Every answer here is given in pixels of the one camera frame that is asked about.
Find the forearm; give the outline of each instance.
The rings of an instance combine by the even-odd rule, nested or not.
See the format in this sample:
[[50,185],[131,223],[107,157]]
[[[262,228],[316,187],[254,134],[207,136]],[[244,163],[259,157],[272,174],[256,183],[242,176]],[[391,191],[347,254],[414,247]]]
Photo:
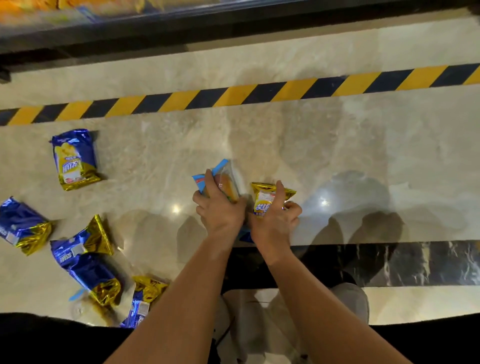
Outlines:
[[293,255],[269,266],[313,363],[410,363]]
[[106,363],[205,364],[234,238],[229,233],[207,237],[141,325]]

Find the blue and gold snack package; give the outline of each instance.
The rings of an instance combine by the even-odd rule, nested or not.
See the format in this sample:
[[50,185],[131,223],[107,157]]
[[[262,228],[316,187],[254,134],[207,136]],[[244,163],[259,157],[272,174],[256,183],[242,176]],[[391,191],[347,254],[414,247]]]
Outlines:
[[[276,186],[274,184],[252,182],[252,188],[256,195],[253,213],[257,216],[263,216],[275,198]],[[297,191],[286,188],[285,202],[296,193]]]
[[[237,202],[239,200],[239,192],[235,180],[233,179],[230,161],[228,159],[223,159],[216,167],[212,168],[212,174],[217,186],[228,197],[228,199],[231,202]],[[195,180],[200,193],[208,197],[208,191],[205,186],[205,174],[196,174],[192,177]]]
[[115,303],[121,284],[101,258],[102,254],[113,255],[113,248],[99,215],[72,238],[52,240],[50,246],[58,264],[88,289],[99,304]]
[[132,299],[132,308],[128,317],[120,324],[121,328],[136,328],[147,316],[150,304],[160,297],[168,287],[168,284],[156,279],[135,276],[135,293]]
[[50,221],[13,197],[0,206],[0,236],[24,254],[40,249],[51,232]]
[[52,137],[59,181],[65,191],[101,181],[96,171],[93,140],[86,129],[74,129]]

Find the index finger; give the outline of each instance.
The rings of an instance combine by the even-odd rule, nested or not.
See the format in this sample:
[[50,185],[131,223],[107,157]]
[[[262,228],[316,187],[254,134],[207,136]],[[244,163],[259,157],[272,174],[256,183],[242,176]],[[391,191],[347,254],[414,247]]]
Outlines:
[[223,196],[223,192],[215,183],[215,179],[213,178],[211,170],[207,170],[207,172],[205,172],[205,186],[210,197],[218,197],[220,195]]
[[275,198],[272,202],[270,208],[275,209],[282,209],[283,204],[285,203],[285,187],[283,187],[282,181],[278,180],[276,182],[276,191],[275,191]]

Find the yellow and black striped tape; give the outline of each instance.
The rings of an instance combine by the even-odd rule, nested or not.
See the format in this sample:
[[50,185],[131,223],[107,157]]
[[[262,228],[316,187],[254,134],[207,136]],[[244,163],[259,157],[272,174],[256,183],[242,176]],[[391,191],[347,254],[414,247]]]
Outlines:
[[0,110],[0,126],[480,84],[480,63]]

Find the person's right hand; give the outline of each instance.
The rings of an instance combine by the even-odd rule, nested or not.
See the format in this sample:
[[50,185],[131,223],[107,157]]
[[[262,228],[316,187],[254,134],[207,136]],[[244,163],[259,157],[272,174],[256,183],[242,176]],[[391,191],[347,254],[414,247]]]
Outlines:
[[263,217],[249,213],[252,239],[268,265],[290,251],[290,234],[299,224],[301,207],[294,202],[286,202],[285,188],[281,181],[276,182],[275,198]]

